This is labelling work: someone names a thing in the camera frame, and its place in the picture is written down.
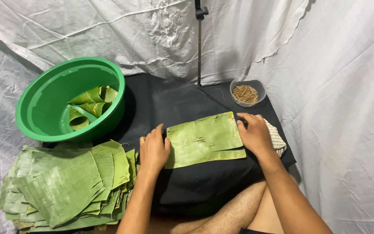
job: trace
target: left hand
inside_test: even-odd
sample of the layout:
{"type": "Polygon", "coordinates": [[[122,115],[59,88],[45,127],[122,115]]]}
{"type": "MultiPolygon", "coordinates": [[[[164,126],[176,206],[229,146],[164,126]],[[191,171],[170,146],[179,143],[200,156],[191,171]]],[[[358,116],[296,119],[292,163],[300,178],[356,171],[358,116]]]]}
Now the left hand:
{"type": "Polygon", "coordinates": [[[158,173],[167,162],[171,142],[165,138],[163,142],[162,129],[164,124],[158,125],[155,129],[148,133],[147,137],[139,139],[140,145],[140,170],[158,173]]]}

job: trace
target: clear plastic container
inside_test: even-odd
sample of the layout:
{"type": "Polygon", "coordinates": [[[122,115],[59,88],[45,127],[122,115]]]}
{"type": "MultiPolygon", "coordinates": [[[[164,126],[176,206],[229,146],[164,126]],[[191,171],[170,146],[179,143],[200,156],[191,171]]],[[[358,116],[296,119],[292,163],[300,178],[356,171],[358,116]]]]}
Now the clear plastic container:
{"type": "Polygon", "coordinates": [[[232,95],[232,99],[238,104],[239,106],[242,107],[251,107],[259,102],[261,102],[265,97],[266,97],[266,91],[265,91],[265,85],[256,77],[253,76],[241,76],[237,77],[236,79],[232,80],[230,83],[230,94],[232,95]],[[248,103],[248,102],[241,102],[233,96],[233,89],[236,86],[240,85],[249,85],[252,88],[254,88],[258,92],[258,100],[256,102],[248,103]]]}

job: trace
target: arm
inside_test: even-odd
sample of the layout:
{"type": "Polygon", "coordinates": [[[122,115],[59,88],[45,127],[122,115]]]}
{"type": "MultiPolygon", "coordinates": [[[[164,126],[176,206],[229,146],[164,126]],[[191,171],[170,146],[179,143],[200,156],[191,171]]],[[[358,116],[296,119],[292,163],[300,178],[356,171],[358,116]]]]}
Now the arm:
{"type": "Polygon", "coordinates": [[[151,202],[158,174],[168,159],[171,143],[163,137],[159,125],[140,138],[141,166],[128,207],[119,224],[116,234],[146,234],[150,222],[151,202]]]}
{"type": "Polygon", "coordinates": [[[246,130],[242,121],[238,121],[239,133],[243,144],[258,159],[285,234],[332,234],[283,167],[262,116],[247,113],[238,116],[248,122],[246,130]]]}

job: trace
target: black shorts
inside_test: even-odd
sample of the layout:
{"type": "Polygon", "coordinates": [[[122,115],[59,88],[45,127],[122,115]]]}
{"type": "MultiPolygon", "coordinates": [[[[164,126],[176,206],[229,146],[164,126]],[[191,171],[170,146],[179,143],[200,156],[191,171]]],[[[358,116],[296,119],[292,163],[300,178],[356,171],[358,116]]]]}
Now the black shorts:
{"type": "Polygon", "coordinates": [[[238,234],[269,234],[269,233],[241,228],[238,234]]]}

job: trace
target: checkered cloth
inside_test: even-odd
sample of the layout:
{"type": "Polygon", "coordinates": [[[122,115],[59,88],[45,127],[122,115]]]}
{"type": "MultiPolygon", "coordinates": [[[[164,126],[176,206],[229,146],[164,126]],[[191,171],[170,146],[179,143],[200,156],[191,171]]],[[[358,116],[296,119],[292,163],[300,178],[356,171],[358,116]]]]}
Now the checkered cloth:
{"type": "Polygon", "coordinates": [[[265,120],[265,123],[269,129],[269,133],[271,135],[272,145],[273,149],[276,151],[279,157],[282,156],[282,154],[287,149],[287,144],[282,140],[281,136],[278,133],[278,130],[276,127],[272,126],[267,120],[265,120]]]}

